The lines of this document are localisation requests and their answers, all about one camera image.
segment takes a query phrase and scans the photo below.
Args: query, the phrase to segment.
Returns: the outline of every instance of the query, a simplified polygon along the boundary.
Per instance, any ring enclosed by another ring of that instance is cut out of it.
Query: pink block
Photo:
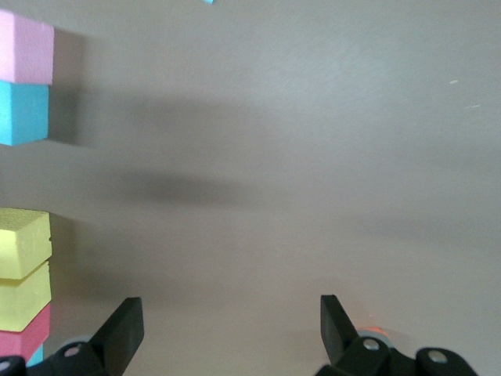
[[[0,331],[0,356],[21,355],[26,361],[49,336],[50,304],[20,333]]]
[[[54,27],[0,9],[0,80],[52,84]]]

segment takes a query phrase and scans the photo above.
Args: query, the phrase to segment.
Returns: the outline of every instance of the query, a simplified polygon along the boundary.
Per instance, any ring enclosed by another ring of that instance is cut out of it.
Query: small blue object
[[[0,81],[0,143],[19,145],[49,135],[49,87]]]
[[[26,367],[34,366],[35,364],[39,364],[44,360],[44,346],[40,346],[37,351],[33,354],[30,360],[27,361]]]

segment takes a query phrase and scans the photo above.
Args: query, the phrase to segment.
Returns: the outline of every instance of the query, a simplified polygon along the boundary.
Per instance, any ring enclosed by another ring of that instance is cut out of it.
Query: yellow block
[[[0,278],[20,280],[51,254],[48,213],[0,208]]]
[[[22,280],[0,280],[0,331],[22,331],[50,299],[48,262]]]

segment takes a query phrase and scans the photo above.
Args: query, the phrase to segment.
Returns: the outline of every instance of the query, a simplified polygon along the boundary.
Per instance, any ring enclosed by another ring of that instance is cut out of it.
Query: black mechanical part
[[[144,337],[141,298],[127,298],[89,342],[64,346],[26,368],[24,358],[0,358],[0,376],[121,376]]]
[[[414,360],[376,338],[359,337],[334,295],[322,296],[320,314],[331,365],[316,376],[477,376],[461,356],[447,349],[421,349]]]

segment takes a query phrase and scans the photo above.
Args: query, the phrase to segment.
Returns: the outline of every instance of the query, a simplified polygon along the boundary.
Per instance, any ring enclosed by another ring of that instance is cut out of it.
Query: foam block
[[[49,87],[0,81],[0,143],[20,145],[49,134]]]
[[[0,331],[0,356],[21,355],[29,360],[49,337],[50,304],[20,333]]]
[[[48,213],[0,208],[0,279],[20,280],[51,254]]]
[[[23,331],[50,299],[48,262],[22,280],[0,280],[0,331]]]
[[[0,80],[52,84],[54,27],[0,9]]]
[[[26,362],[26,367],[36,366],[44,360],[44,346],[40,346],[35,354]]]

